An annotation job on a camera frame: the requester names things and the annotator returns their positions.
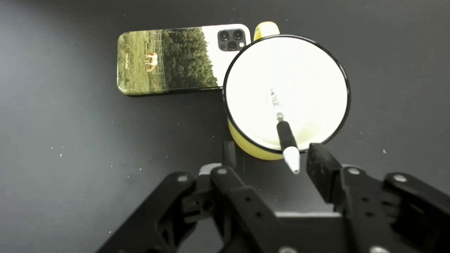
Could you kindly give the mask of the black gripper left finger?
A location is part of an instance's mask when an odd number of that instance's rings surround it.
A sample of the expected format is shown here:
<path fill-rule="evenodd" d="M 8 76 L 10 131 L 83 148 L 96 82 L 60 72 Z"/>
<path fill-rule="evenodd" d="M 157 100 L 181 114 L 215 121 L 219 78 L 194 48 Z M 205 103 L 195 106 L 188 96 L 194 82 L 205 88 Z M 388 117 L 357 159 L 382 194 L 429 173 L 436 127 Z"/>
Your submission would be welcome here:
<path fill-rule="evenodd" d="M 236 145 L 233 141 L 225 141 L 222 145 L 222 165 L 226 168 L 236 168 Z"/>

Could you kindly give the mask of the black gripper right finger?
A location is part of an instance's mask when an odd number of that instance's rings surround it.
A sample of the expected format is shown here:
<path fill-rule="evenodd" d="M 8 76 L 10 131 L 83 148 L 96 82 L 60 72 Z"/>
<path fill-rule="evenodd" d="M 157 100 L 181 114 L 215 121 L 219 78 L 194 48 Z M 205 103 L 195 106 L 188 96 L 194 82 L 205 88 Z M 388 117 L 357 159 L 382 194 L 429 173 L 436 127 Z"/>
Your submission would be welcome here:
<path fill-rule="evenodd" d="M 326 204 L 343 200 L 342 169 L 342 164 L 322 144 L 309 145 L 306 173 Z"/>

